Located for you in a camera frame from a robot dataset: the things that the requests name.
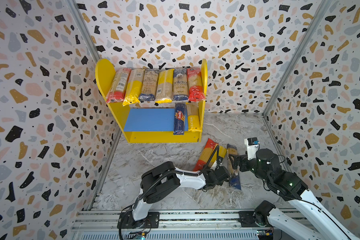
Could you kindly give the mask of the yellow spaghetti bag with text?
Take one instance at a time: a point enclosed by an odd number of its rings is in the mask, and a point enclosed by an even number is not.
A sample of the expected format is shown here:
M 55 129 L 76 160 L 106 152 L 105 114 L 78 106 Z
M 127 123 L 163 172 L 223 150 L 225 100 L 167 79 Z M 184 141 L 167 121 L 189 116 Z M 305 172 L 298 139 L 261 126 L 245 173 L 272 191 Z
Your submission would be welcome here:
M 199 107 L 197 103 L 188 103 L 187 115 L 188 115 L 188 130 L 190 132 L 201 132 L 200 116 L 199 116 Z

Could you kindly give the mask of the blue Barilla spaghetti bag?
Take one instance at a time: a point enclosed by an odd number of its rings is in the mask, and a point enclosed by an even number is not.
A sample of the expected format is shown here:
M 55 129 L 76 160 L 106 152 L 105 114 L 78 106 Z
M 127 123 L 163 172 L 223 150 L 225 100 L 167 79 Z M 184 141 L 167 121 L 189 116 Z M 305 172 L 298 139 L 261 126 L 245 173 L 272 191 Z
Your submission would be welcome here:
M 176 103 L 175 105 L 175 120 L 174 120 L 174 132 L 175 136 L 185 134 L 185 120 L 186 120 L 186 104 Z

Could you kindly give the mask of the blue white spaghetti bag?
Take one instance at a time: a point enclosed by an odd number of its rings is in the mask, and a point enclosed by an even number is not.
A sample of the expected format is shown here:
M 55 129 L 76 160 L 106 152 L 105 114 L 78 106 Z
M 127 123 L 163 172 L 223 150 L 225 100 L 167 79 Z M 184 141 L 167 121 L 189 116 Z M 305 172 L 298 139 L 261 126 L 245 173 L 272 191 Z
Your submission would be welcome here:
M 174 69 L 173 94 L 174 101 L 187 101 L 189 99 L 187 68 Z

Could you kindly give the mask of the yellow top spaghetti bag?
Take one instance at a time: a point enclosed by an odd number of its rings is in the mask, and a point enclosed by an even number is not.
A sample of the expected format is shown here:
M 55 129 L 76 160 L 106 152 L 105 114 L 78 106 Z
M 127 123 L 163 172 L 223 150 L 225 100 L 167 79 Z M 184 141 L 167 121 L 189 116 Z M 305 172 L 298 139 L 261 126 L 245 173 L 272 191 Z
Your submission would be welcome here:
M 158 104 L 171 103 L 173 101 L 174 69 L 159 73 L 158 86 L 155 102 Z

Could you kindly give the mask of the dark blue spaghetti bag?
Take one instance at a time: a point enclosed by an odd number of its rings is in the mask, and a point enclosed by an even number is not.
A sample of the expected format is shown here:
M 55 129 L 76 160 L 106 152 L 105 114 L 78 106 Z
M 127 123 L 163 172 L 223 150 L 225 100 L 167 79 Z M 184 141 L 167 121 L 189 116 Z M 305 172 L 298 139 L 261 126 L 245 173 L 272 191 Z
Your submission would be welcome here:
M 155 100 L 157 93 L 159 72 L 160 71 L 156 69 L 145 70 L 142 90 L 141 90 L 141 94 L 139 95 L 139 101 L 141 103 L 151 102 Z

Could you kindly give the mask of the long yellow spaghetti bag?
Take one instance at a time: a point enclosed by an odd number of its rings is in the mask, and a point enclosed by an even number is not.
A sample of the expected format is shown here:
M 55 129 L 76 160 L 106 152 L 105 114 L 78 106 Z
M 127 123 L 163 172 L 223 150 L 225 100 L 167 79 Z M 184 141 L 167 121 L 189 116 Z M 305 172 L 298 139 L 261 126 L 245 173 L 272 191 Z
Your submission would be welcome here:
M 136 104 L 139 102 L 139 96 L 142 90 L 144 74 L 144 69 L 134 69 L 131 71 L 127 84 L 125 99 L 123 101 L 123 106 Z

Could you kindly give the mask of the red label spaghetti bag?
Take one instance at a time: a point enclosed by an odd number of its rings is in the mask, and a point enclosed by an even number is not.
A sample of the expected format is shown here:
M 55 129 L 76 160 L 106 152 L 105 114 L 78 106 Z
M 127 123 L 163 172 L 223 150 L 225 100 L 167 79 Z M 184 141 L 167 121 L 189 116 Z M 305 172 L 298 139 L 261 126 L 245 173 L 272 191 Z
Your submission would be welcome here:
M 116 70 L 111 88 L 107 94 L 106 103 L 120 103 L 125 99 L 127 84 L 132 69 L 121 68 Z

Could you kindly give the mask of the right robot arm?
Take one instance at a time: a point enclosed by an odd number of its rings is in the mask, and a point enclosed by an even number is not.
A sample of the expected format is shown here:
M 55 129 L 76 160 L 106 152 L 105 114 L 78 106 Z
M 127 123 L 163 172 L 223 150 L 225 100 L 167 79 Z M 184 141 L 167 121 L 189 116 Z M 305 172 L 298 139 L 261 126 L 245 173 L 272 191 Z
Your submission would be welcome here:
M 279 155 L 271 150 L 259 149 L 253 156 L 230 154 L 229 159 L 233 162 L 234 169 L 253 173 L 262 180 L 266 190 L 295 207 L 314 228 L 310 229 L 290 218 L 268 201 L 261 202 L 254 210 L 253 218 L 258 226 L 272 226 L 296 240 L 358 239 L 325 209 L 295 173 L 281 168 Z

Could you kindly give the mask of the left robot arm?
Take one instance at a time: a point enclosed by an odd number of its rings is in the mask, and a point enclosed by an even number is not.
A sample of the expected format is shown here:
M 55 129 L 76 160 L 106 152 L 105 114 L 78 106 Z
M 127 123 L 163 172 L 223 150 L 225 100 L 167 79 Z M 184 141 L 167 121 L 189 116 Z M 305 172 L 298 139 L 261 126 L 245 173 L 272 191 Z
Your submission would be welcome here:
M 133 219 L 135 222 L 146 219 L 154 203 L 178 188 L 208 191 L 221 186 L 229 176 L 225 167 L 192 172 L 176 168 L 173 162 L 165 162 L 142 175 L 140 193 L 132 205 Z

